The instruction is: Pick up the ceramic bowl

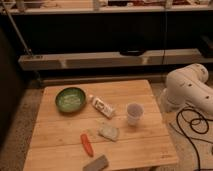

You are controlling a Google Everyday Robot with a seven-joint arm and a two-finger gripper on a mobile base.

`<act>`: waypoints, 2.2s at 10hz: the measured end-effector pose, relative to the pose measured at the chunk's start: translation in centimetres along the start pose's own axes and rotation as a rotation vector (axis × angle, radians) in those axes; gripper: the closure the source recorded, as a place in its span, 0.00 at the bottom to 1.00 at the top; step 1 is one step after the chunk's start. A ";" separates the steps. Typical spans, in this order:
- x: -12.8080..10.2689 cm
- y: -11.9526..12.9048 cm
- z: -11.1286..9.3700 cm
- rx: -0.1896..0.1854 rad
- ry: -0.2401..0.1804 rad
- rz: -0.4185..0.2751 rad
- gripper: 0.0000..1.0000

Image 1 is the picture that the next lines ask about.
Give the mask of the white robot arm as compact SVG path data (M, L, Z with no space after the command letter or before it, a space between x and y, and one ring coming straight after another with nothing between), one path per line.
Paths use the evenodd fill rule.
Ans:
M213 89L206 84L208 78L208 70L198 63L169 72L161 94L163 109L172 112L188 102L213 115Z

